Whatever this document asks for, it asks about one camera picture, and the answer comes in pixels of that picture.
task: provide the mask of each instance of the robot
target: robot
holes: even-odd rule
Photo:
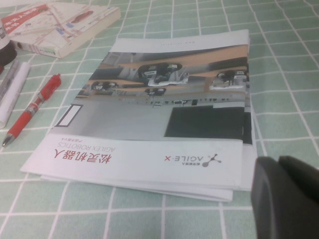
[[[244,82],[247,81],[247,76],[243,71],[225,71],[216,76],[216,79],[209,87],[210,90],[224,89],[240,89],[244,88]]]
[[[145,90],[148,96],[162,96],[164,95],[165,91],[165,88],[150,88]]]
[[[138,75],[148,86],[187,84],[189,74],[185,73],[185,69],[178,73],[181,69],[181,64],[158,63],[141,66]]]
[[[95,90],[95,91],[107,91],[111,88],[117,87],[118,84],[114,83],[114,82],[93,82],[92,86],[91,86],[91,90]]]

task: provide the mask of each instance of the book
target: book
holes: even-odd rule
[[[232,200],[257,155],[248,49],[247,30],[118,39],[21,170]]]
[[[118,7],[36,3],[2,18],[18,49],[62,58],[120,19]]]

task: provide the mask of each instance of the red pen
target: red pen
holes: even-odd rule
[[[21,114],[21,116],[14,123],[11,129],[9,129],[2,143],[3,147],[12,143],[18,137],[23,128],[29,123],[29,121],[32,119],[35,113],[39,110],[43,102],[47,101],[51,97],[53,92],[56,90],[56,88],[58,88],[60,85],[60,74],[52,76],[51,79],[45,84],[45,86],[39,92],[36,100],[25,109],[25,111]]]

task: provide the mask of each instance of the green checkered tablecloth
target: green checkered tablecloth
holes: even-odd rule
[[[19,138],[0,150],[0,238],[256,238],[248,192],[235,192],[231,203],[217,203],[86,183],[46,182],[19,169],[117,37],[171,38],[239,29],[250,30],[259,155],[289,154],[319,167],[319,1],[79,2],[119,6],[122,18],[63,59],[18,51],[17,59],[32,67],[0,139],[53,74],[62,74],[62,85]],[[1,8],[0,17],[19,8]]]

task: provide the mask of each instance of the agile x logo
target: agile x logo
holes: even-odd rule
[[[215,157],[216,157],[217,155],[218,155],[218,154],[216,153],[216,154],[214,155],[214,157],[212,157],[209,161],[204,162],[201,166],[203,166],[203,167],[208,167],[208,165],[209,165],[209,163],[210,163],[211,161],[217,161],[217,162],[221,163],[220,160],[215,159]]]
[[[182,165],[192,165],[192,166],[203,166],[203,167],[208,167],[209,163],[211,161],[217,161],[219,163],[221,163],[220,160],[215,159],[215,157],[218,154],[216,153],[213,157],[208,156],[209,161],[201,163],[201,160],[204,158],[204,156],[165,156],[165,160],[164,161],[177,161],[177,162],[181,162]]]

